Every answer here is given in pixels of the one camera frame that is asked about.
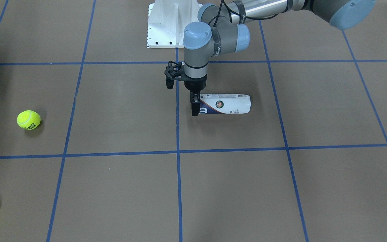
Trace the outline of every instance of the light blue joint cap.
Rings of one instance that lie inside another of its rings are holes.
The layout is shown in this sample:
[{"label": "light blue joint cap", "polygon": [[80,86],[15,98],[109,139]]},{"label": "light blue joint cap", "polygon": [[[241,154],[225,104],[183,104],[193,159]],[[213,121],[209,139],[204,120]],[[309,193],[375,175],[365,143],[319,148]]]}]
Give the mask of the light blue joint cap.
[{"label": "light blue joint cap", "polygon": [[367,17],[374,3],[375,0],[352,0],[332,16],[329,24],[341,30],[350,29]]},{"label": "light blue joint cap", "polygon": [[250,44],[250,32],[246,25],[237,25],[237,47],[235,52],[247,49]]},{"label": "light blue joint cap", "polygon": [[209,6],[216,6],[216,5],[214,5],[213,3],[206,3],[206,4],[202,5],[200,7],[200,9],[198,10],[198,21],[199,22],[201,22],[201,18],[203,17],[203,13],[206,11],[206,9]]},{"label": "light blue joint cap", "polygon": [[203,22],[193,22],[184,28],[183,46],[186,49],[199,49],[212,38],[212,28]]}]

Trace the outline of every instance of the yellow-green tennis ball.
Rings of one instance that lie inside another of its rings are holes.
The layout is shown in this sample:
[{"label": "yellow-green tennis ball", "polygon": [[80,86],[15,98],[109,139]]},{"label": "yellow-green tennis ball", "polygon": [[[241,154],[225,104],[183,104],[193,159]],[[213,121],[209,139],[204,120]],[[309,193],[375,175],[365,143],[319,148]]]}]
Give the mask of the yellow-green tennis ball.
[{"label": "yellow-green tennis ball", "polygon": [[17,124],[26,130],[33,130],[40,122],[40,116],[31,110],[23,111],[17,116]]}]

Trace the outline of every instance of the gray floor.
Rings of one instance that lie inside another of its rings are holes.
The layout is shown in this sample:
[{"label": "gray floor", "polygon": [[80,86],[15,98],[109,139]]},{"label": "gray floor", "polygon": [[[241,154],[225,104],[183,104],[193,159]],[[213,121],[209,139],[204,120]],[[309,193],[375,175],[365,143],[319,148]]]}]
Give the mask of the gray floor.
[{"label": "gray floor", "polygon": [[0,0],[0,242],[387,242],[387,0],[248,23],[204,92],[250,113],[198,117],[152,2]]}]

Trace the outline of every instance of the white plastic bracket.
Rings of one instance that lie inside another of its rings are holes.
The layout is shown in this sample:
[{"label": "white plastic bracket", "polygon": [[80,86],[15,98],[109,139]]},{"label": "white plastic bracket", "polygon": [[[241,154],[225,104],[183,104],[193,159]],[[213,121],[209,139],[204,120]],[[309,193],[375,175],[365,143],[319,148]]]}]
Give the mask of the white plastic bracket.
[{"label": "white plastic bracket", "polygon": [[149,5],[147,47],[183,48],[184,28],[198,21],[196,0],[155,0]]}]

